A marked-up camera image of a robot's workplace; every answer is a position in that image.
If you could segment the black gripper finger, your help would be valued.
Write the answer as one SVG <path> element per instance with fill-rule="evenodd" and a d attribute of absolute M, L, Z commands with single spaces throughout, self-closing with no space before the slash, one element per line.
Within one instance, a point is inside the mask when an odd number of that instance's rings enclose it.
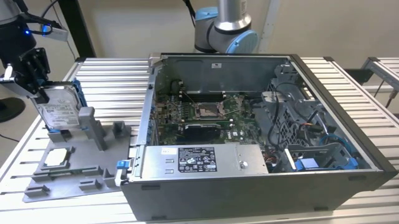
<path fill-rule="evenodd" d="M 43 48 L 34 48 L 25 52 L 19 57 L 23 72 L 23 89 L 33 95 L 35 103 L 47 103 L 49 97 L 42 90 L 47 83 L 47 74 L 50 73 L 47 57 Z"/>

